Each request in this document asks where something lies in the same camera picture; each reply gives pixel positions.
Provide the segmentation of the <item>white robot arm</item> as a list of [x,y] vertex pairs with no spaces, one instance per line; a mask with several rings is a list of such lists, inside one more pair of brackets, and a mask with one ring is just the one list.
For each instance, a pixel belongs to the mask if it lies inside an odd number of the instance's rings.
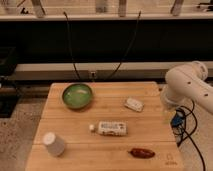
[[213,114],[213,87],[205,82],[208,69],[203,62],[193,61],[169,69],[166,85],[160,93],[164,122],[169,124],[176,109],[186,99],[191,99]]

